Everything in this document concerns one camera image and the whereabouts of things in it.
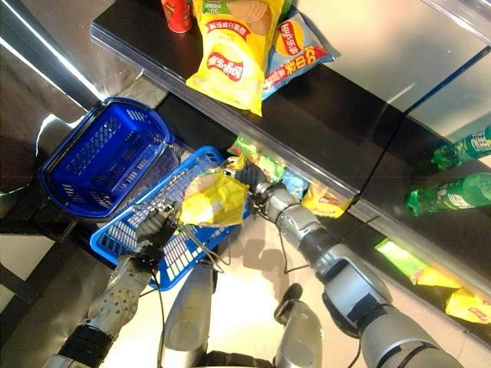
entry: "snack package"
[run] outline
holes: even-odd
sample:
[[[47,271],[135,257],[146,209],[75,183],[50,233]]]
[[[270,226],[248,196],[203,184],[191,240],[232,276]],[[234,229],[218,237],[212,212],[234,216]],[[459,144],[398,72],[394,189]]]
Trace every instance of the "snack package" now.
[[[285,171],[284,163],[274,160],[268,155],[261,154],[259,149],[246,138],[238,136],[227,151],[233,155],[243,155],[248,161],[255,163],[262,169],[269,182],[279,182]]]
[[[285,171],[285,165],[279,161],[275,161],[267,155],[260,155],[257,163],[255,163],[264,172],[269,182],[279,182]]]
[[[276,28],[262,99],[315,65],[329,61],[334,61],[332,55],[310,30],[302,15],[296,12]]]
[[[464,288],[450,296],[445,313],[475,324],[491,324],[491,303]]]
[[[302,200],[305,190],[308,188],[308,181],[298,176],[290,169],[286,169],[282,177],[282,183],[286,190],[299,201]]]
[[[193,0],[203,59],[186,84],[261,116],[262,85],[283,0]]]
[[[227,152],[236,156],[244,155],[246,159],[252,163],[257,163],[259,161],[259,151],[256,146],[241,136],[237,136],[236,141]]]
[[[244,154],[241,154],[239,157],[229,157],[226,160],[225,170],[229,170],[231,173],[235,175],[237,171],[240,171],[244,168],[246,164],[246,157]]]
[[[302,200],[302,205],[317,216],[334,217],[336,219],[344,213],[352,200],[352,198],[339,199],[327,186],[311,183],[307,194]]]
[[[288,13],[290,12],[290,9],[292,8],[292,5],[293,0],[285,0],[285,2],[283,3],[282,13],[279,15],[278,21],[285,20],[285,18],[288,16]]]
[[[249,186],[223,169],[197,176],[184,192],[180,221],[183,224],[222,227],[242,222]]]
[[[410,252],[402,249],[389,239],[383,240],[375,246],[399,271],[405,274],[412,284],[426,286],[442,286],[444,288],[458,289],[461,285],[435,270],[428,264],[414,257]]]

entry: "shelf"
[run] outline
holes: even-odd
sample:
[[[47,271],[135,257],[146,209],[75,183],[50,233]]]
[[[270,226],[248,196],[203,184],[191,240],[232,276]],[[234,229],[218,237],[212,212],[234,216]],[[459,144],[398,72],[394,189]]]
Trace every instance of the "shelf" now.
[[[479,161],[438,172],[430,164],[446,141],[408,118],[350,212],[426,263],[450,272],[467,288],[491,299],[491,207],[440,211],[414,217],[405,206],[412,189],[427,188],[471,173],[490,173]]]
[[[413,293],[415,297],[431,305],[433,308],[436,308],[442,314],[445,314],[447,300],[450,295],[455,292],[455,289],[450,289],[448,287],[413,285],[402,271],[375,249],[374,246],[384,240],[385,237],[373,230],[370,226],[361,226],[360,224],[362,224],[362,222],[358,222],[358,230],[348,235],[344,239],[344,242],[365,261],[375,266],[387,277]],[[460,318],[451,317],[448,314],[445,314],[445,316],[459,324],[462,327],[463,332],[472,333],[478,337],[481,342],[484,342],[491,347],[491,325],[475,324]]]
[[[263,103],[262,118],[200,94],[185,85],[202,57],[196,23],[188,33],[174,34],[159,1],[114,3],[94,20],[91,37],[198,111],[345,198],[361,190],[402,118],[325,66],[273,94]]]

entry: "plastic bottle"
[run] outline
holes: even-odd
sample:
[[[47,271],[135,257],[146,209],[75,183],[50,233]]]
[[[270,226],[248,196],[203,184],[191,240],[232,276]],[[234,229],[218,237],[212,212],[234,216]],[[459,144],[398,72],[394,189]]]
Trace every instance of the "plastic bottle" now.
[[[447,146],[435,149],[432,164],[444,171],[491,154],[491,125]]]
[[[470,209],[491,205],[491,173],[478,172],[427,189],[415,189],[407,205],[415,216],[441,209]]]

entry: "dark blue basket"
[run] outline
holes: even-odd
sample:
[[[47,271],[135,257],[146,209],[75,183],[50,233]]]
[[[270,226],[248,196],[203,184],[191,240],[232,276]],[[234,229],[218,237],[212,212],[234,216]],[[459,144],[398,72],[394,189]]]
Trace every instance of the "dark blue basket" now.
[[[82,219],[107,219],[149,171],[151,186],[177,167],[174,141],[150,107],[110,97],[84,117],[40,168],[45,195],[63,212]]]

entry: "plastic basket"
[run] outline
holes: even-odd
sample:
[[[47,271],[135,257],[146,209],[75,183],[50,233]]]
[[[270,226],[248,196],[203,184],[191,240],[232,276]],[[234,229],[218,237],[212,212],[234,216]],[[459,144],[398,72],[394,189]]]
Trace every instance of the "plastic basket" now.
[[[69,215],[107,219],[151,166],[158,171],[152,180],[177,167],[173,141],[150,107],[110,97],[89,111],[40,168],[41,188]]]
[[[151,208],[164,199],[181,202],[184,190],[191,181],[207,169],[217,167],[221,162],[222,157],[216,149],[208,146],[198,149],[172,174],[143,194],[111,222],[97,230],[91,237],[91,247],[99,255],[116,264],[117,257],[121,253],[136,248],[137,226],[147,217]],[[214,249],[234,227],[193,226],[191,232],[208,249]],[[161,290],[170,289],[204,256],[201,248],[186,233],[174,235],[164,248],[164,258],[159,266]]]

